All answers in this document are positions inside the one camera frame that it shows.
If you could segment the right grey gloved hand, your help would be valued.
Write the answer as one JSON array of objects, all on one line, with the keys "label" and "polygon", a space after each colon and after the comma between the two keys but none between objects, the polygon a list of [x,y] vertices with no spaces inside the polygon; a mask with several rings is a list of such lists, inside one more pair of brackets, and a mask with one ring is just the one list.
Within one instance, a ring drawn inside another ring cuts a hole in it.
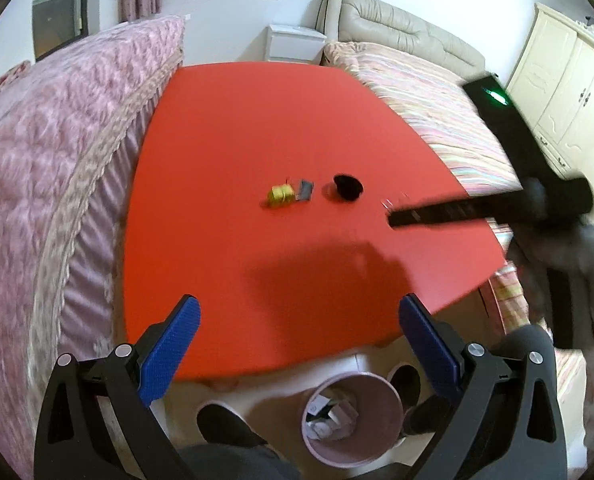
[{"label": "right grey gloved hand", "polygon": [[512,226],[507,258],[519,270],[530,313],[543,318],[559,349],[594,344],[594,226]]}]

